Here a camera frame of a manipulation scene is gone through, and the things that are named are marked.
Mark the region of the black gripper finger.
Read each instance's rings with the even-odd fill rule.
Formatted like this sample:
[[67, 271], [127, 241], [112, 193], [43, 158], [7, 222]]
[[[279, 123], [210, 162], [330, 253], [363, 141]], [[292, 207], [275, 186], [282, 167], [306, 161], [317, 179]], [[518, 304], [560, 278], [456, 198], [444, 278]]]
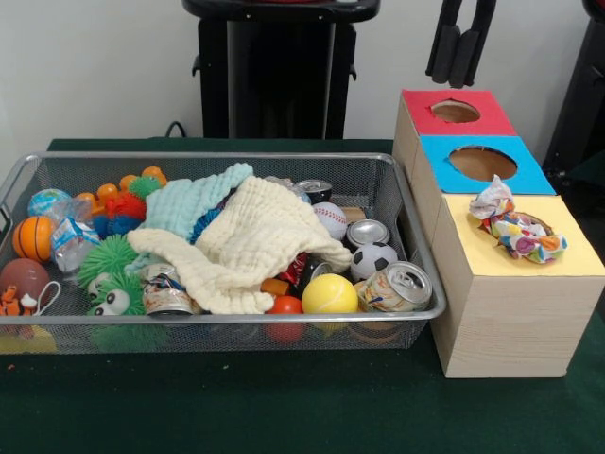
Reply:
[[452, 88], [461, 89], [474, 84], [494, 11], [495, 0], [477, 0], [471, 27], [460, 32], [459, 27], [454, 25], [455, 53], [449, 74]]
[[425, 73], [433, 82], [448, 81], [456, 56], [460, 28], [457, 25], [461, 0], [444, 0]]

